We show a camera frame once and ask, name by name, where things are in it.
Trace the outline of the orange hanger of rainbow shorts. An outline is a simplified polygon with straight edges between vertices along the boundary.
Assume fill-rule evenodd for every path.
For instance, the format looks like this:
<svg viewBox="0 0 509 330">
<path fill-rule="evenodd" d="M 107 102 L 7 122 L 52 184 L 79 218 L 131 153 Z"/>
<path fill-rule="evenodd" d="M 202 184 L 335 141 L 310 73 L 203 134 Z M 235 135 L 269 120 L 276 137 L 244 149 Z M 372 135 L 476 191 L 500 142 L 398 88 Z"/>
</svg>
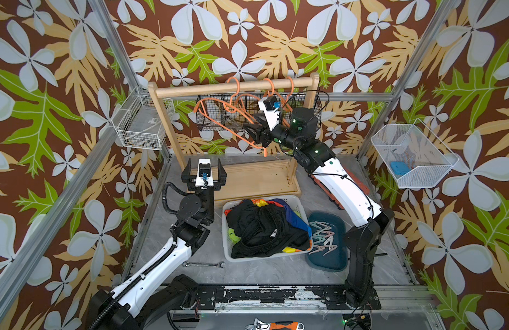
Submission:
<svg viewBox="0 0 509 330">
<path fill-rule="evenodd" d="M 259 102 L 261 109 L 264 111 L 273 111 L 279 109 L 280 101 L 276 96 L 274 83 L 269 78 L 264 78 L 264 81 L 270 84 L 270 89 L 264 93 L 262 99 Z"/>
</svg>

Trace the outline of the orange hanger of black shorts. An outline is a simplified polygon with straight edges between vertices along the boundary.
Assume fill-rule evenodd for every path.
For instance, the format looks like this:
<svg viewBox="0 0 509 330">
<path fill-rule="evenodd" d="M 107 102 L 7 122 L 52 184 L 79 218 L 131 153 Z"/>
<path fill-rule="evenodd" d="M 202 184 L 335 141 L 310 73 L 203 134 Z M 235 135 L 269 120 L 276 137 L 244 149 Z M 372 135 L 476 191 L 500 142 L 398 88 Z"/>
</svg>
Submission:
<svg viewBox="0 0 509 330">
<path fill-rule="evenodd" d="M 268 156 L 268 150 L 266 147 L 260 147 L 260 146 L 257 146 L 254 142 L 247 141 L 244 137 L 241 137 L 239 134 L 235 133 L 233 130 L 229 129 L 227 126 L 225 126 L 224 124 L 221 124 L 221 122 L 214 120 L 210 115 L 208 115 L 208 111 L 206 110 L 204 103 L 207 100 L 216 101 L 218 103 L 221 103 L 224 106 L 224 110 L 226 112 L 228 112 L 229 114 L 239 114 L 241 117 L 243 117 L 245 120 L 247 120 L 247 122 L 249 124 L 253 125 L 255 123 L 254 118 L 244 108 L 237 107 L 233 102 L 234 97 L 238 96 L 240 94 L 240 87 L 241 87 L 240 80 L 238 78 L 231 77 L 226 81 L 226 83 L 229 83 L 230 81 L 235 81 L 236 91 L 230 97 L 229 102 L 226 102 L 225 100 L 221 100 L 221 99 L 217 99 L 217 98 L 203 98 L 203 99 L 197 101 L 193 112 L 196 114 L 201 114 L 203 117 L 207 118 L 209 121 L 217 124 L 218 126 L 225 129 L 226 131 L 229 131 L 234 136 L 240 138 L 244 142 L 247 142 L 254 149 L 261 150 L 263 152 L 263 156 L 266 158 Z"/>
</svg>

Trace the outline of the mint clothespin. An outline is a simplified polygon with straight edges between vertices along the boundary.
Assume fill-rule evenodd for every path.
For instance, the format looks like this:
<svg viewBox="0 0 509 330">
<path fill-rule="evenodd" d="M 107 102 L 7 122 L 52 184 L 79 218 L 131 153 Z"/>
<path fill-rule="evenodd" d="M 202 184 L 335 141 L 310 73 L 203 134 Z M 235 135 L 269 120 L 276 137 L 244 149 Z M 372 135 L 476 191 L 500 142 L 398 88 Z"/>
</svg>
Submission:
<svg viewBox="0 0 509 330">
<path fill-rule="evenodd" d="M 333 232 L 321 232 L 313 235 L 313 244 L 316 246 L 326 246 L 332 245 L 334 243 L 334 233 Z"/>
</svg>

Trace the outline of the orange hanger of green shorts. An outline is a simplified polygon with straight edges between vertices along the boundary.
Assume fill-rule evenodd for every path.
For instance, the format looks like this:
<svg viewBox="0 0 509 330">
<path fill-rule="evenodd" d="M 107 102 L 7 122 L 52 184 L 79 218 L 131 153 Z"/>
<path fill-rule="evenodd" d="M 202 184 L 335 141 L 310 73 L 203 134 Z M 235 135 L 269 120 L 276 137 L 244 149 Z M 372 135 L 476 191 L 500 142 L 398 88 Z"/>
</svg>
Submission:
<svg viewBox="0 0 509 330">
<path fill-rule="evenodd" d="M 290 124 L 289 122 L 285 119 L 285 112 L 287 111 L 287 104 L 289 103 L 289 101 L 292 99 L 292 97 L 294 96 L 294 89 L 295 89 L 295 86 L 294 86 L 294 79 L 291 77 L 291 76 L 287 76 L 286 77 L 287 80 L 290 82 L 291 84 L 291 87 L 290 87 L 290 91 L 286 94 L 285 97 L 282 96 L 282 94 L 280 92 L 277 93 L 277 98 L 278 100 L 280 101 L 280 123 L 284 126 L 284 127 L 287 127 L 289 128 L 290 127 Z"/>
</svg>

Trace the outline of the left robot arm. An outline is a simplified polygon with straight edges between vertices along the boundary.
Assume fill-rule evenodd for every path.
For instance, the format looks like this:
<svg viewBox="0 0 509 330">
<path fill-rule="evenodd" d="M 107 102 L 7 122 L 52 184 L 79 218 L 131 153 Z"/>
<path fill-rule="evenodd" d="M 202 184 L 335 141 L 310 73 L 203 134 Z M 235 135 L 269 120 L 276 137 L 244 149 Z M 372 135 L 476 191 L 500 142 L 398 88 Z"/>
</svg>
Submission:
<svg viewBox="0 0 509 330">
<path fill-rule="evenodd" d="M 171 237 L 141 269 L 111 291 L 99 291 L 89 303 L 88 329 L 143 329 L 148 319 L 165 307 L 177 309 L 197 288 L 197 283 L 181 275 L 165 290 L 159 287 L 203 246 L 214 221 L 214 193 L 225 186 L 227 173 L 221 163 L 217 176 L 209 159 L 200 159 L 197 172 L 187 164 L 181 180 L 188 190 L 172 182 L 164 184 L 162 204 L 176 217 Z"/>
</svg>

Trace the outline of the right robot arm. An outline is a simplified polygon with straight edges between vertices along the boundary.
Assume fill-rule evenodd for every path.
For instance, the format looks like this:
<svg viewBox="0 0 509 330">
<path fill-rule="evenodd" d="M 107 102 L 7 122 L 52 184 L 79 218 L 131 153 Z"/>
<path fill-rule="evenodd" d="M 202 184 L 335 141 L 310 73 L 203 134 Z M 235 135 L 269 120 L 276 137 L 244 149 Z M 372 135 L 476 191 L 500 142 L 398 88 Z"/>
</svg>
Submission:
<svg viewBox="0 0 509 330">
<path fill-rule="evenodd" d="M 313 109 L 298 107 L 289 120 L 284 119 L 280 109 L 249 115 L 243 128 L 262 147 L 275 142 L 290 149 L 295 161 L 319 180 L 349 214 L 354 227 L 345 234 L 350 257 L 345 296 L 347 305 L 361 308 L 372 297 L 375 253 L 394 212 L 374 202 L 357 185 L 331 148 L 316 138 L 317 125 Z"/>
</svg>

